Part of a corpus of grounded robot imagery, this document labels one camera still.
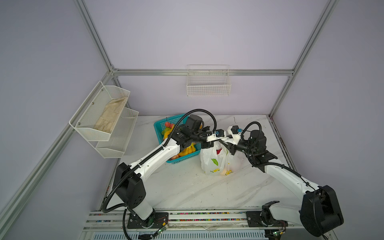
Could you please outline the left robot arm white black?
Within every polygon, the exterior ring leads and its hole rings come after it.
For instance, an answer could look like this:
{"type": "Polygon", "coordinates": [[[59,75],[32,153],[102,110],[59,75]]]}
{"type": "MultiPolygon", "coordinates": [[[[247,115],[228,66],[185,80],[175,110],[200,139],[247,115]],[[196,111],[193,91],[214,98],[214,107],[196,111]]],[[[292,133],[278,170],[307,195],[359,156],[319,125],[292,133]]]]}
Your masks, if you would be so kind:
{"type": "Polygon", "coordinates": [[[217,120],[207,110],[194,109],[184,114],[158,147],[128,166],[118,166],[115,173],[117,182],[105,198],[101,211],[109,213],[124,207],[144,222],[153,219],[155,210],[146,200],[144,182],[161,165],[192,143],[206,142],[208,135],[215,133],[216,129],[217,120]]]}

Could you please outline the white plastic bag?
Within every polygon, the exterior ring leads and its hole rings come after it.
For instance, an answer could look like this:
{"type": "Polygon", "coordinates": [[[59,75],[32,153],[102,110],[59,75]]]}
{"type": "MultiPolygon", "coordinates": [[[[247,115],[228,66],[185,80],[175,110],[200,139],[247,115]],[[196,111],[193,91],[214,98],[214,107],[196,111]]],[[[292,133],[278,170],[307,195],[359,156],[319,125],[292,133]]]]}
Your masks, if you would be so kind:
{"type": "Polygon", "coordinates": [[[241,169],[243,158],[230,151],[220,142],[214,142],[212,147],[201,149],[201,168],[206,175],[227,176],[241,169]]]}

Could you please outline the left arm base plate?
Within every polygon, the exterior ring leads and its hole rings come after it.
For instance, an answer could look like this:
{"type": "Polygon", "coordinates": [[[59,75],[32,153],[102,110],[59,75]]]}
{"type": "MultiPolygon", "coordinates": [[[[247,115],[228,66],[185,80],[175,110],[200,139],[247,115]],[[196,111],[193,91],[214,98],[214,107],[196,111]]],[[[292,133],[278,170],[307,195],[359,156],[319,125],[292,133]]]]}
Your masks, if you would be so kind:
{"type": "Polygon", "coordinates": [[[129,214],[129,218],[125,220],[127,229],[159,229],[169,221],[169,213],[154,212],[148,219],[142,220],[136,214],[129,214]]]}

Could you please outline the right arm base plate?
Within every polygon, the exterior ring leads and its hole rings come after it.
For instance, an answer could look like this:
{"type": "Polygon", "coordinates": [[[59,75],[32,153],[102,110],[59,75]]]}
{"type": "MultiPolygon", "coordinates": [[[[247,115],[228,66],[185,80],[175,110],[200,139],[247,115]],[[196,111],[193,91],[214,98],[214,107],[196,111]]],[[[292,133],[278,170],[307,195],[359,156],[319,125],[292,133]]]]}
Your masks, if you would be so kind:
{"type": "Polygon", "coordinates": [[[247,211],[246,218],[249,227],[286,227],[288,222],[275,220],[266,211],[247,211]]]}

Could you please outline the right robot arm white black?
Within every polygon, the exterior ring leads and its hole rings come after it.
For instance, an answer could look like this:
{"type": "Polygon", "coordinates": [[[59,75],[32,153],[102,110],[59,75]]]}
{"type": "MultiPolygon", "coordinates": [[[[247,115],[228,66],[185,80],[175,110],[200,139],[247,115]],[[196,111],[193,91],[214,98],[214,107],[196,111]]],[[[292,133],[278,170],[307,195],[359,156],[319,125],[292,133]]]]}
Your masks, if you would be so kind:
{"type": "Polygon", "coordinates": [[[298,198],[299,205],[284,205],[280,201],[264,204],[260,214],[262,225],[270,227],[278,222],[290,222],[303,226],[315,237],[323,237],[344,224],[335,190],[307,180],[269,152],[259,122],[251,122],[243,130],[238,126],[231,126],[227,131],[215,130],[214,136],[232,155],[243,153],[252,167],[279,181],[298,198]]]}

